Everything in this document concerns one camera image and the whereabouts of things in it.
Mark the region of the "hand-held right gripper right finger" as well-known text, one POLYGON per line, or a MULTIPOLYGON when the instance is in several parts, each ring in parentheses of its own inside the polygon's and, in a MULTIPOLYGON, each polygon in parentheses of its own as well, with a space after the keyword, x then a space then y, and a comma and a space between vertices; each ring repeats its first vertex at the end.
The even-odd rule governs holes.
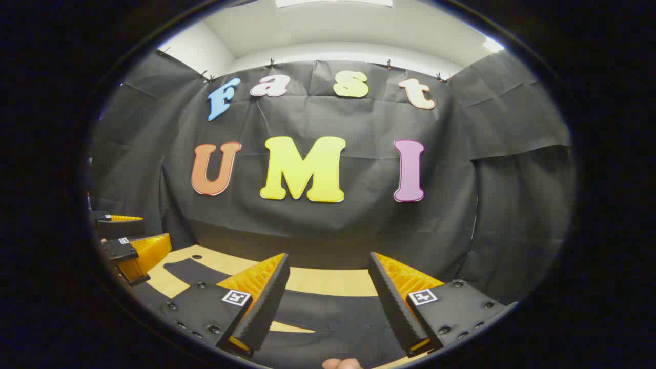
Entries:
POLYGON ((408 357, 471 338, 516 307, 462 279, 441 282, 377 252, 368 258, 368 273, 384 313, 408 357))

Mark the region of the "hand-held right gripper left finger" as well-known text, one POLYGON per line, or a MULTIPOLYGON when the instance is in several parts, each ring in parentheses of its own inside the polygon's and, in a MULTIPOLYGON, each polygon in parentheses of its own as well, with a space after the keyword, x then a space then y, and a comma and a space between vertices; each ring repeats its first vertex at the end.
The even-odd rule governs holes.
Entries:
POLYGON ((289 275, 288 255, 278 254, 218 283, 196 280, 154 313, 197 342, 250 358, 270 331, 289 275))

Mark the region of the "black jeans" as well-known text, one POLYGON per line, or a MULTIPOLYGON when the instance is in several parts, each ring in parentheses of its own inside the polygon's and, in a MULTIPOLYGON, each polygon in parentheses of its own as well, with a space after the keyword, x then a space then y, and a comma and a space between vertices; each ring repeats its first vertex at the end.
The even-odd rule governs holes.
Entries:
POLYGON ((406 356, 377 297, 288 290, 275 321, 303 332, 272 330, 251 362, 274 369, 314 369, 325 359, 353 357, 363 367, 378 367, 406 356))

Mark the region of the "black backdrop cloth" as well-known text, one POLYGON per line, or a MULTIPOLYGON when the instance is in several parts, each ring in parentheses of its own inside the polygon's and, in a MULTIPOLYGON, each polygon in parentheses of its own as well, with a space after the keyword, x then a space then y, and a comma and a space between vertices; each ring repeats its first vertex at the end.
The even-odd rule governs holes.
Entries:
POLYGON ((129 73, 91 136, 96 209, 294 267, 355 270, 375 251, 503 303, 525 298, 564 243, 576 191, 565 120, 508 52, 446 83, 362 61, 304 60, 210 83, 171 57, 129 73), (342 203, 263 199, 269 150, 345 140, 342 203))

